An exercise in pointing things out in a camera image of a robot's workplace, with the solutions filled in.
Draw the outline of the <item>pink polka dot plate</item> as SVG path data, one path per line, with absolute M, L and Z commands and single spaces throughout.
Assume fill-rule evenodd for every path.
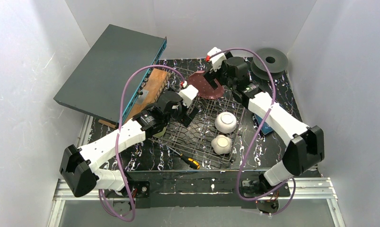
M 205 71 L 196 71 L 188 77 L 188 84 L 193 85 L 198 90 L 198 96 L 204 99 L 216 100 L 223 97 L 224 88 L 219 83 L 218 87 L 213 89 L 204 78 Z

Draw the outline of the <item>pink patterned bowl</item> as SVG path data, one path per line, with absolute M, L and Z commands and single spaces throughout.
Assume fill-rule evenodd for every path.
M 230 112 L 222 112 L 217 115 L 214 121 L 216 129 L 221 133 L 232 133 L 236 129 L 237 119 Z

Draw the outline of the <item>white flower shaped bowl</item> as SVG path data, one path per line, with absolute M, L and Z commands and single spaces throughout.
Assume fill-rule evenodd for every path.
M 229 154 L 232 148 L 232 140 L 225 135 L 218 135 L 211 141 L 211 146 L 218 155 Z

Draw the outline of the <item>dark blue plate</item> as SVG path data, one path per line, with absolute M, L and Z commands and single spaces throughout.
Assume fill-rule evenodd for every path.
M 257 127 L 259 127 L 259 125 L 262 122 L 263 118 L 259 117 L 256 114 L 254 114 L 254 118 L 255 118 Z M 273 132 L 273 129 L 269 126 L 269 124 L 267 124 L 266 122 L 264 122 L 263 126 L 262 126 L 262 128 L 260 130 L 260 134 L 265 136 L 265 135 L 268 135 L 268 134 L 270 134 L 272 132 Z

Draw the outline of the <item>light green ceramic mug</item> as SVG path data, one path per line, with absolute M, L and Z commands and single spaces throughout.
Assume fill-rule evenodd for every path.
M 161 137 L 163 137 L 163 135 L 166 133 L 166 130 L 167 130 L 167 127 L 164 127 L 164 128 L 162 129 L 162 131 L 160 131 L 160 132 L 154 134 L 153 137 L 156 137 L 156 138 L 161 138 Z

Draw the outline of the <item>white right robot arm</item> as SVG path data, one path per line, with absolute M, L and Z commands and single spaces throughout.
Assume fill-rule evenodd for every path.
M 213 89 L 227 86 L 234 99 L 264 122 L 280 136 L 286 151 L 280 162 L 262 173 L 249 186 L 240 185 L 242 170 L 237 176 L 237 192 L 245 201 L 256 201 L 276 191 L 288 179 L 299 176 L 325 158 L 324 133 L 318 127 L 310 127 L 294 118 L 275 102 L 276 93 L 269 94 L 248 77 L 248 64 L 241 57 L 226 58 L 225 55 L 208 54 L 207 62 L 212 68 L 204 78 Z

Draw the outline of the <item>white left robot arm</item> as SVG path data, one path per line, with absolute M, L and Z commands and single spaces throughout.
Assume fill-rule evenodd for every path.
M 199 111 L 194 108 L 187 114 L 197 95 L 198 90 L 192 85 L 178 93 L 167 91 L 120 129 L 81 147 L 68 146 L 62 157 L 60 173 L 73 195 L 82 197 L 97 189 L 121 191 L 127 185 L 124 175 L 119 170 L 106 170 L 101 166 L 132 145 L 162 132 L 170 121 L 188 127 Z

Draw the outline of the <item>black filament spool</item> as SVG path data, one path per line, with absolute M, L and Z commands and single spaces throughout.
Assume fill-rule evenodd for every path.
M 263 60 L 269 69 L 273 80 L 281 78 L 289 65 L 287 56 L 275 48 L 261 48 L 256 51 L 256 54 Z M 257 57 L 253 57 L 250 68 L 255 76 L 264 80 L 270 80 L 266 68 Z

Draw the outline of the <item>yellow black screwdriver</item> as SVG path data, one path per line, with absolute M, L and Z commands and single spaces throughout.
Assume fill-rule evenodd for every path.
M 181 160 L 183 160 L 189 167 L 191 167 L 192 169 L 200 169 L 200 164 L 193 158 L 191 157 L 188 157 L 186 155 L 184 155 L 183 153 L 180 153 L 174 149 L 171 149 L 175 154 L 179 155 Z

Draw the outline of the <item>dark grey flat box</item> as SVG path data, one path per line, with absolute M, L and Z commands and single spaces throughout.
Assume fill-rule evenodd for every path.
M 127 118 L 143 80 L 167 46 L 167 39 L 109 24 L 78 64 L 54 101 L 104 121 L 118 123 L 120 109 Z

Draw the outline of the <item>wooden board with bracket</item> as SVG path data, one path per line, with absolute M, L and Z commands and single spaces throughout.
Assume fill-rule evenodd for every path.
M 168 82 L 168 79 L 170 77 L 170 73 L 167 71 L 159 70 L 159 69 L 153 69 L 152 73 L 150 74 L 150 77 L 148 78 L 148 82 L 146 82 L 146 85 L 143 90 L 143 94 L 138 96 L 137 101 L 134 102 L 131 106 L 127 106 L 126 109 L 128 112 L 127 116 L 125 115 L 123 117 L 123 124 L 128 121 L 131 117 L 133 117 L 135 114 L 140 112 L 140 107 L 144 108 L 146 105 L 155 102 L 160 94 L 162 93 L 162 90 L 164 89 L 165 85 Z M 114 101 L 113 104 L 117 105 L 117 110 L 112 111 L 113 116 L 120 113 L 120 101 L 121 101 L 121 94 L 119 97 L 117 97 L 117 101 Z M 94 119 L 94 123 L 92 125 L 94 128 L 95 126 L 102 128 L 103 126 L 109 127 L 110 129 L 114 130 L 118 127 L 118 122 L 108 122 L 106 120 L 96 120 Z

